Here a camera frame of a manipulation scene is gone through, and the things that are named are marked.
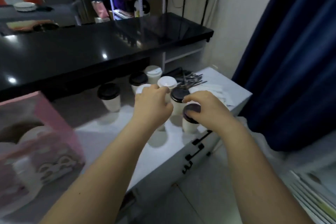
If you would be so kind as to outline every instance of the pink box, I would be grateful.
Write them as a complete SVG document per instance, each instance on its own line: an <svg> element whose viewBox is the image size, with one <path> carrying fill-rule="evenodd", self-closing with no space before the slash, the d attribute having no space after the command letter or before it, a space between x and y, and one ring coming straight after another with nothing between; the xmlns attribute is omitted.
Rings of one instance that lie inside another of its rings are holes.
<svg viewBox="0 0 336 224"><path fill-rule="evenodd" d="M42 93L0 103L0 216L84 163L74 130Z"/></svg>

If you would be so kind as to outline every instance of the black plastic lid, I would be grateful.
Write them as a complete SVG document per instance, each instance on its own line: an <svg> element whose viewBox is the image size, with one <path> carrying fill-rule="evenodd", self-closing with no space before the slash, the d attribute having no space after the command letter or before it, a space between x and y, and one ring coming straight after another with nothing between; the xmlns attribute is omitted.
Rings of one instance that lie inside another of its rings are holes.
<svg viewBox="0 0 336 224"><path fill-rule="evenodd" d="M120 95L120 88L114 83L103 84L98 88L97 95L102 100L111 100Z"/></svg>
<svg viewBox="0 0 336 224"><path fill-rule="evenodd" d="M175 87L171 90L170 96L175 102L182 103L183 98L189 94L189 90L181 87Z"/></svg>
<svg viewBox="0 0 336 224"><path fill-rule="evenodd" d="M140 86L148 82L148 77L144 72L138 71L132 73L129 77L129 83L133 86Z"/></svg>
<svg viewBox="0 0 336 224"><path fill-rule="evenodd" d="M187 122L190 122L190 123L193 123L193 124L198 124L197 121L195 121L193 118L191 118L187 115L187 111L201 112L201 106L199 104L195 104L195 103L188 104L183 108L183 112L182 112L183 118Z"/></svg>

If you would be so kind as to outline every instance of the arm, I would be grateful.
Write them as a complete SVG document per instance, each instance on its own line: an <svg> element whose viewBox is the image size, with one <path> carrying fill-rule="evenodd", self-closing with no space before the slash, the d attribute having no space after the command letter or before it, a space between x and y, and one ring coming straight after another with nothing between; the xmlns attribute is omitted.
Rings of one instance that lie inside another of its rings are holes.
<svg viewBox="0 0 336 224"><path fill-rule="evenodd" d="M273 171L245 127L210 92L188 95L201 112L193 119L216 132L224 142L241 219L245 224L313 224L307 213Z"/></svg>
<svg viewBox="0 0 336 224"><path fill-rule="evenodd" d="M152 85L136 95L132 120L40 224L114 223L142 149L173 111L165 104L168 91Z"/></svg>

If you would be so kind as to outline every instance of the hand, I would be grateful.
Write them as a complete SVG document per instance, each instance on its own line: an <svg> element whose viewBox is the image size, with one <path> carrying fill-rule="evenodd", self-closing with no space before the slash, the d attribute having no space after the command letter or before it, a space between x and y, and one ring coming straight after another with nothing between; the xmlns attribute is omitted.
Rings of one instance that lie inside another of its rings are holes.
<svg viewBox="0 0 336 224"><path fill-rule="evenodd" d="M189 111L188 116L216 133L219 133L228 121L235 120L229 109L210 91L197 91L183 99L183 103L190 101L198 102L201 105L201 112Z"/></svg>
<svg viewBox="0 0 336 224"><path fill-rule="evenodd" d="M145 87L141 94L135 95L134 113L132 120L150 129L157 129L164 124L173 112L172 103L165 103L168 87L152 84Z"/></svg>

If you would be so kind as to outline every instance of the cup lid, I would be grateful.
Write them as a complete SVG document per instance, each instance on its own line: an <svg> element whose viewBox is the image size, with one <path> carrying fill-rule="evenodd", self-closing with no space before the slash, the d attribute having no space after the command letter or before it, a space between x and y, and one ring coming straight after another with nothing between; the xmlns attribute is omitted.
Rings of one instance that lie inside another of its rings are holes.
<svg viewBox="0 0 336 224"><path fill-rule="evenodd" d="M171 90L170 97L177 103L182 103L185 96L189 95L189 90L181 87L176 87Z"/></svg>
<svg viewBox="0 0 336 224"><path fill-rule="evenodd" d="M159 87L168 87L168 88L174 88L177 86L177 81L174 77L171 76L163 76L158 81L157 84Z"/></svg>
<svg viewBox="0 0 336 224"><path fill-rule="evenodd" d="M145 88L145 87L150 87L151 84L141 84L135 91L135 94L141 94L142 93L142 90Z"/></svg>
<svg viewBox="0 0 336 224"><path fill-rule="evenodd" d="M158 76L162 74L162 69L159 66L148 66L145 69L145 73L147 76Z"/></svg>
<svg viewBox="0 0 336 224"><path fill-rule="evenodd" d="M106 83L98 88L97 95L102 100L111 100L120 95L120 88L114 83Z"/></svg>
<svg viewBox="0 0 336 224"><path fill-rule="evenodd" d="M140 86L141 84L147 83L148 77L144 72L137 71L132 73L129 77L129 83L133 86Z"/></svg>
<svg viewBox="0 0 336 224"><path fill-rule="evenodd" d="M188 104L183 108L183 112L182 112L183 118L187 122L190 122L190 123L193 123L193 124L199 124L197 121L195 121L193 118L191 118L187 115L187 111L201 112L201 106L199 104L195 104L195 103Z"/></svg>

